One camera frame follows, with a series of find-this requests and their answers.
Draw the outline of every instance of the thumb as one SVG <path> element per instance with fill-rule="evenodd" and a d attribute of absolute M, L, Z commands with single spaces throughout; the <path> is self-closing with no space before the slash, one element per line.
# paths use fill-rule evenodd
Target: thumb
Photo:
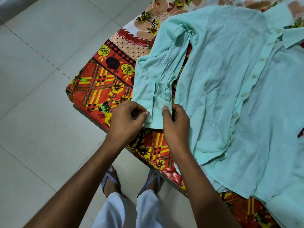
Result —
<path fill-rule="evenodd" d="M 138 124 L 138 126 L 142 127 L 145 120 L 147 119 L 147 117 L 149 116 L 150 112 L 149 111 L 145 111 L 143 113 L 141 113 L 137 119 L 135 120 L 135 122 Z"/>
<path fill-rule="evenodd" d="M 163 128 L 165 128 L 168 125 L 170 125 L 171 123 L 173 123 L 170 110 L 167 106 L 163 107 L 163 119 L 164 119 Z"/>

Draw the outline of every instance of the pant leg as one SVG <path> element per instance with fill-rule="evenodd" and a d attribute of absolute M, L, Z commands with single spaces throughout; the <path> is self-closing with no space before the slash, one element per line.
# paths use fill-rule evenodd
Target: pant leg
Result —
<path fill-rule="evenodd" d="M 136 228 L 162 228 L 160 203 L 153 190 L 144 191 L 137 198 Z"/>
<path fill-rule="evenodd" d="M 122 228 L 127 200 L 119 193 L 111 193 L 98 212 L 92 228 Z"/>

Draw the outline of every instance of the leg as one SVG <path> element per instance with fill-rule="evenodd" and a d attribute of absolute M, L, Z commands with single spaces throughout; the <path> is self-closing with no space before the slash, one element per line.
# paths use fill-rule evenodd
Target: leg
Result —
<path fill-rule="evenodd" d="M 118 181 L 114 168 L 109 173 Z M 122 228 L 125 222 L 125 210 L 127 200 L 121 195 L 120 188 L 107 178 L 104 185 L 104 194 L 107 200 L 96 216 L 92 228 Z"/>
<path fill-rule="evenodd" d="M 155 179 L 149 184 L 146 190 L 137 198 L 137 219 L 136 228 L 162 228 L 160 219 L 160 202 L 155 195 L 158 188 L 158 180 Z"/>

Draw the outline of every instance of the hand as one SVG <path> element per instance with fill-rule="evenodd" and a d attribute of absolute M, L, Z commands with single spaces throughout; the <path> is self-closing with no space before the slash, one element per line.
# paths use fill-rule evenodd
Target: hand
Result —
<path fill-rule="evenodd" d="M 137 119 L 132 117 L 140 113 Z M 124 148 L 142 129 L 143 123 L 150 114 L 145 107 L 134 101 L 120 103 L 112 112 L 110 129 L 106 140 L 111 140 L 115 145 Z"/>
<path fill-rule="evenodd" d="M 163 107 L 163 129 L 170 152 L 189 151 L 190 120 L 181 105 L 172 104 L 173 117 L 168 107 Z"/>

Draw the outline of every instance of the person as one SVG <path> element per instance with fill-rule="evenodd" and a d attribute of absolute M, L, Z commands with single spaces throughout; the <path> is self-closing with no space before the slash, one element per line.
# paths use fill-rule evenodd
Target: person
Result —
<path fill-rule="evenodd" d="M 163 108 L 163 129 L 172 158 L 177 163 L 187 189 L 197 227 L 240 227 L 220 199 L 189 149 L 190 122 L 182 106 L 172 104 L 173 115 Z M 122 227 L 125 199 L 113 161 L 142 129 L 149 112 L 133 101 L 124 101 L 112 112 L 108 134 L 96 153 L 25 225 L 25 228 L 78 227 L 99 186 L 107 197 L 93 224 L 97 227 Z M 137 199 L 136 228 L 162 227 L 159 202 L 155 192 L 161 182 L 149 173 L 147 183 Z"/>

